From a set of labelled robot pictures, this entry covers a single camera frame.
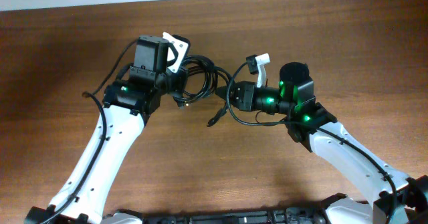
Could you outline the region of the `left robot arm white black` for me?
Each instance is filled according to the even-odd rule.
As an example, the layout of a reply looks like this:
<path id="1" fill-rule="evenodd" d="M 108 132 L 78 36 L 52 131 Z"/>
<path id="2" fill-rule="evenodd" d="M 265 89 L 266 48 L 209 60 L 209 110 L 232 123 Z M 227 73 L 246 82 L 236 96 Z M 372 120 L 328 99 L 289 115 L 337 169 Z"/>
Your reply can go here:
<path id="1" fill-rule="evenodd" d="M 161 96 L 183 92 L 182 67 L 190 42 L 179 35 L 141 35 L 132 41 L 134 61 L 105 87 L 96 128 L 72 174 L 46 209 L 32 207 L 25 223 L 142 223 L 137 214 L 104 217 L 104 206 L 118 170 Z"/>

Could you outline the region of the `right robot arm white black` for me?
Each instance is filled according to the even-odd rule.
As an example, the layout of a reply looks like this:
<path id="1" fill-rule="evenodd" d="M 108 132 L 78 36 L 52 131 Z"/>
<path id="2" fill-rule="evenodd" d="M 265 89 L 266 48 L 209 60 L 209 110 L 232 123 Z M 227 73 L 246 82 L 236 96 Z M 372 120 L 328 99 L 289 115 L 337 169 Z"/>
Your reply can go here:
<path id="1" fill-rule="evenodd" d="M 427 176 L 417 179 L 383 161 L 355 139 L 314 95 L 306 64 L 290 62 L 279 72 L 277 88 L 236 82 L 216 90 L 228 109 L 282 114 L 288 134 L 309 152 L 330 163 L 366 199 L 359 203 L 338 193 L 324 199 L 327 223 L 426 223 Z"/>

